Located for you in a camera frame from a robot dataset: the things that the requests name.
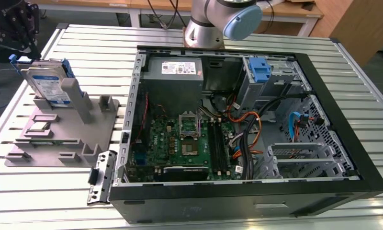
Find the open computer tower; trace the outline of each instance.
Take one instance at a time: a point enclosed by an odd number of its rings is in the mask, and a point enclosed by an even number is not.
[[[297,53],[140,46],[120,151],[96,169],[88,204],[129,223],[317,215],[383,193]]]

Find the power supply label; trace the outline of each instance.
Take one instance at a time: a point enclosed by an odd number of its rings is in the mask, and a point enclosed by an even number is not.
[[[196,75],[196,63],[194,62],[174,62],[165,61],[161,64],[162,74],[193,74]]]
[[[71,103],[68,94],[61,90],[61,81],[56,76],[33,75],[35,85],[45,99],[56,107],[67,107]]]

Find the slotted metal table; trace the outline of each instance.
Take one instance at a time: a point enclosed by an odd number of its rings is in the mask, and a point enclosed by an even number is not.
[[[90,97],[120,100],[110,149],[118,150],[126,96],[137,45],[182,46],[182,31],[68,25],[56,29],[44,59],[69,59],[81,88]],[[253,35],[225,40],[229,49],[306,53],[337,100],[383,177],[383,96],[341,44],[326,38]],[[86,206],[89,168],[4,166],[12,141],[35,109],[33,91],[23,82],[0,118],[0,227],[86,229],[129,227],[113,206]],[[137,226],[153,229],[334,228],[383,229],[383,194],[347,203],[315,217],[188,222]]]

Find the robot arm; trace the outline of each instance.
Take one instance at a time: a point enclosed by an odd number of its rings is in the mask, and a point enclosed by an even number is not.
[[[185,31],[188,47],[221,48],[224,36],[245,39],[257,29],[262,10],[257,0],[193,0],[192,17]]]
[[[39,34],[39,6],[24,0],[0,0],[0,46],[40,59],[36,46]]]

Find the hinge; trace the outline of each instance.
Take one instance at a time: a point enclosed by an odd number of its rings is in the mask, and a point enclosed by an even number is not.
[[[97,156],[96,167],[90,169],[88,183],[90,184],[86,205],[109,204],[109,188],[117,152],[109,150]]]

